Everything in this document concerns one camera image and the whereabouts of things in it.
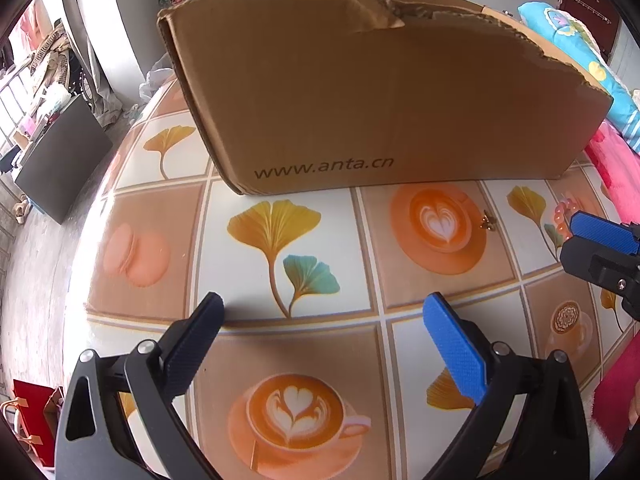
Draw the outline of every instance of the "printed website address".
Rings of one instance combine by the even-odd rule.
[[[347,160],[334,160],[333,162],[321,162],[317,166],[311,164],[292,164],[280,168],[269,168],[268,170],[255,171],[257,178],[271,178],[272,176],[287,176],[290,174],[305,174],[323,171],[342,170],[366,170],[369,168],[391,168],[394,160],[392,158],[375,158],[367,163],[361,158],[348,158]]]

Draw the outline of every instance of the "silver bolt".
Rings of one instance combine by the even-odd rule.
[[[511,353],[511,348],[509,348],[509,345],[507,345],[507,343],[503,343],[502,341],[496,341],[491,345],[491,348],[497,355],[505,356]]]
[[[88,363],[93,358],[94,358],[93,350],[85,350],[80,354],[80,362],[82,363]]]
[[[156,347],[156,342],[151,339],[145,339],[138,345],[138,352],[141,354],[149,354]]]
[[[554,359],[556,361],[558,361],[559,363],[565,363],[566,362],[566,354],[562,350],[556,350],[554,352]]]

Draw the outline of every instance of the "hand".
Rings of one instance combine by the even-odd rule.
[[[629,427],[632,428],[640,415],[640,381],[636,383],[636,392],[629,406]]]

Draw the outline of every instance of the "brown cabinet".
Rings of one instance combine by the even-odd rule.
[[[620,15],[610,0],[562,0],[561,10],[583,22],[600,47],[605,61],[616,41]]]

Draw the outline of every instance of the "gray floor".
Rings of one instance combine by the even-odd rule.
[[[123,117],[107,129],[113,148],[82,188],[62,225],[32,210],[16,231],[0,307],[0,362],[7,386],[13,379],[62,384],[62,333],[71,263],[100,181],[128,129]]]

